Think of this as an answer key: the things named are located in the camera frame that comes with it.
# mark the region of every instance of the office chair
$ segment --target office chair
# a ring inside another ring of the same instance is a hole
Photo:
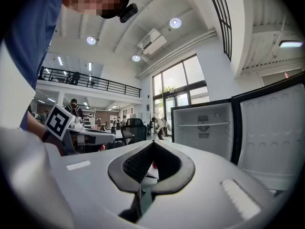
[[[141,119],[138,118],[131,118],[131,119],[127,119],[126,121],[126,126],[142,126],[143,125],[143,121]]]
[[[129,145],[132,143],[145,141],[147,127],[144,125],[131,125],[131,126],[126,125],[121,127],[121,132],[122,132],[124,144]]]

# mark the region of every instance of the fridge shelf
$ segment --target fridge shelf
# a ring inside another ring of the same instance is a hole
[[[213,125],[228,125],[230,122],[224,121],[224,122],[218,122],[218,123],[201,123],[201,124],[181,124],[177,126],[185,126],[185,127],[193,127],[193,126],[213,126]]]

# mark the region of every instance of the white pillar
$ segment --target white pillar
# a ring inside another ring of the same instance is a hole
[[[58,102],[57,102],[59,106],[62,106],[64,96],[65,96],[65,92],[59,92]]]

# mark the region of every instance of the black mesh fabric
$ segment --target black mesh fabric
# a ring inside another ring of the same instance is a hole
[[[131,143],[137,143],[146,140],[147,127],[142,126],[122,126],[122,136],[124,138],[125,145]]]
[[[153,146],[147,147],[123,163],[123,171],[141,183],[153,162]]]
[[[155,145],[153,148],[153,160],[158,168],[159,180],[165,180],[177,173],[181,167],[180,158],[161,146]]]
[[[126,126],[142,126],[143,125],[143,121],[141,119],[128,119],[126,122]]]

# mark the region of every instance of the doorway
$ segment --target doorway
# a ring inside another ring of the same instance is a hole
[[[187,93],[175,94],[173,96],[165,98],[165,119],[172,126],[171,108],[178,106],[185,106],[189,104],[189,97]],[[172,132],[167,130],[167,135],[172,135]]]

